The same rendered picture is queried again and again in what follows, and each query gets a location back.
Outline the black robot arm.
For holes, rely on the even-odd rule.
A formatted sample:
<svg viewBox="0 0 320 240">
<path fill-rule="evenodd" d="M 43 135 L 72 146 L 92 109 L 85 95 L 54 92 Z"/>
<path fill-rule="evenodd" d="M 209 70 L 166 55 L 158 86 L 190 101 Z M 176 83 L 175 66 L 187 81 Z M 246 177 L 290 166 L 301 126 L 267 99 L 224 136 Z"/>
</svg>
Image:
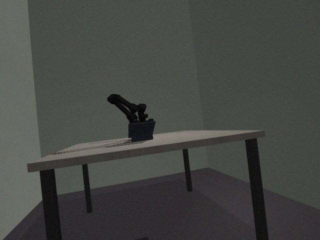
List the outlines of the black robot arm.
<svg viewBox="0 0 320 240">
<path fill-rule="evenodd" d="M 139 105 L 130 103 L 122 98 L 119 94 L 111 94 L 107 98 L 107 101 L 113 105 L 116 105 L 126 115 L 130 124 L 132 124 L 132 121 L 134 120 L 138 122 L 137 119 L 146 120 L 146 118 L 148 118 L 148 114 L 144 114 L 147 107 L 144 103 L 140 103 Z M 129 110 L 126 109 L 123 105 L 126 106 Z M 139 118 L 135 114 L 136 112 L 138 113 Z"/>
</svg>

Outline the dark grey switch panel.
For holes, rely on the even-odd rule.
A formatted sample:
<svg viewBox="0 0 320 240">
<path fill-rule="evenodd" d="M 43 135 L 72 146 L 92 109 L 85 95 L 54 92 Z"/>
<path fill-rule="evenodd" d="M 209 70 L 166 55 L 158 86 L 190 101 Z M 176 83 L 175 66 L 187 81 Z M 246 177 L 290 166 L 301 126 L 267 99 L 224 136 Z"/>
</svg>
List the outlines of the dark grey switch panel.
<svg viewBox="0 0 320 240">
<path fill-rule="evenodd" d="M 138 122 L 128 124 L 128 138 L 132 142 L 153 140 L 156 121 Z"/>
</svg>

